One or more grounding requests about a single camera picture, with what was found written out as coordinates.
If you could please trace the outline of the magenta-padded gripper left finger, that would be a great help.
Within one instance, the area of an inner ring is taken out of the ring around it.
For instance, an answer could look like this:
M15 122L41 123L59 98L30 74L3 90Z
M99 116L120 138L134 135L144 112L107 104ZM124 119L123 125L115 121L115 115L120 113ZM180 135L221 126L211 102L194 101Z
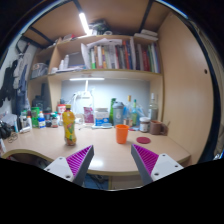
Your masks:
M93 156L94 147L90 145L67 158L58 157L45 171L82 186Z

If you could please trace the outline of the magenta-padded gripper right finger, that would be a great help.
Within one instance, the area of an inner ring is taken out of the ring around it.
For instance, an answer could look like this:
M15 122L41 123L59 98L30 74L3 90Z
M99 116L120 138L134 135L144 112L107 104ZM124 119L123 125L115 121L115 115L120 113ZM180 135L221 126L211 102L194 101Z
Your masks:
M158 155L136 144L131 146L131 155L137 165L144 185L182 169L182 166L166 153Z

